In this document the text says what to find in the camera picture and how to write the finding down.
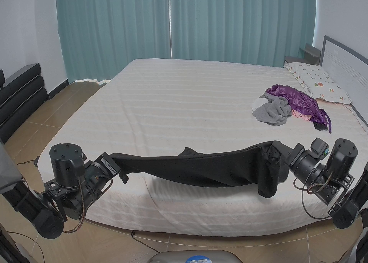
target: blue round sticker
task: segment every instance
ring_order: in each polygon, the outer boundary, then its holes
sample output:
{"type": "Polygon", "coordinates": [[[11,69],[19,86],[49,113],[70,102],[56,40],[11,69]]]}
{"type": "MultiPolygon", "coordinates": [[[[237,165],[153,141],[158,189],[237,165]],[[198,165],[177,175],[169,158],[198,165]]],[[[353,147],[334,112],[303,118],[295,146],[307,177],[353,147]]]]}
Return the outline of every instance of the blue round sticker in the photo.
{"type": "Polygon", "coordinates": [[[186,263],[212,263],[212,261],[206,256],[197,255],[187,259],[186,263]]]}

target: pile of clothes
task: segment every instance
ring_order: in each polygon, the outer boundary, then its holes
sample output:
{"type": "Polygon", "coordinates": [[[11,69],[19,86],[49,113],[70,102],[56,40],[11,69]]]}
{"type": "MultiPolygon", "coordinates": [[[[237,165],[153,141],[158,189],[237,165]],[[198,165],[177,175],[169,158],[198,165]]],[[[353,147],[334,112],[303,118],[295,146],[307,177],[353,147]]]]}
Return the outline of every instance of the pile of clothes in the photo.
{"type": "Polygon", "coordinates": [[[254,117],[270,125],[283,125],[294,115],[311,121],[317,130],[331,133],[331,120],[324,109],[318,107],[315,99],[290,86],[276,84],[256,99],[252,105],[254,117]]]}

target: barcode label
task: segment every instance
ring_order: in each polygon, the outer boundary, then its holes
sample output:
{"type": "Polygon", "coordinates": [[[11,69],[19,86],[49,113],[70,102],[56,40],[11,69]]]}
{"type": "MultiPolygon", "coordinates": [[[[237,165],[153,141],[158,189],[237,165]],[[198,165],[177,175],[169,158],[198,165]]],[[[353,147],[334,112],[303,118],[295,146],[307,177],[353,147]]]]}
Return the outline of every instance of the barcode label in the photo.
{"type": "Polygon", "coordinates": [[[114,168],[108,163],[108,161],[104,157],[101,158],[101,162],[104,163],[104,165],[110,170],[112,174],[114,175],[117,174],[114,168]]]}

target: gray headboard frame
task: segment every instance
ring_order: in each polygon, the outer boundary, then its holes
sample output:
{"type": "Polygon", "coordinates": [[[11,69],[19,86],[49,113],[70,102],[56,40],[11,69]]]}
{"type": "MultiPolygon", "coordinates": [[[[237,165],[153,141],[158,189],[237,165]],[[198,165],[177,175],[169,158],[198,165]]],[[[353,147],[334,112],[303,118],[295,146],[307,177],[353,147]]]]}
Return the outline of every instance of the gray headboard frame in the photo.
{"type": "MultiPolygon", "coordinates": [[[[324,49],[326,46],[326,41],[330,41],[333,44],[337,45],[338,47],[346,50],[348,53],[352,54],[353,56],[355,56],[356,58],[360,59],[363,63],[368,65],[368,59],[365,58],[364,56],[362,56],[361,54],[357,53],[355,50],[351,49],[350,47],[347,47],[346,45],[332,39],[331,37],[325,35],[324,36],[324,40],[323,40],[323,48],[322,48],[322,53],[321,53],[321,58],[320,58],[320,65],[322,65],[323,63],[323,58],[324,58],[324,49]]],[[[357,111],[357,109],[354,107],[354,105],[351,103],[350,104],[352,106],[352,109],[356,112],[356,114],[359,116],[359,118],[364,122],[364,124],[366,124],[368,126],[367,121],[362,117],[362,115],[357,111]]]]}

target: white headboard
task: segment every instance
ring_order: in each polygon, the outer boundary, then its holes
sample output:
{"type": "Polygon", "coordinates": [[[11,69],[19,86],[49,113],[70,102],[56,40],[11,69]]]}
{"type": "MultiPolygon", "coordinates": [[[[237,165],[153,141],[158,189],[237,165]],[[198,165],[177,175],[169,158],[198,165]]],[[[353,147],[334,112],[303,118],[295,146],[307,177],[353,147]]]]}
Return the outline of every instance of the white headboard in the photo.
{"type": "Polygon", "coordinates": [[[353,109],[368,125],[368,59],[325,36],[320,64],[347,92],[353,109]]]}

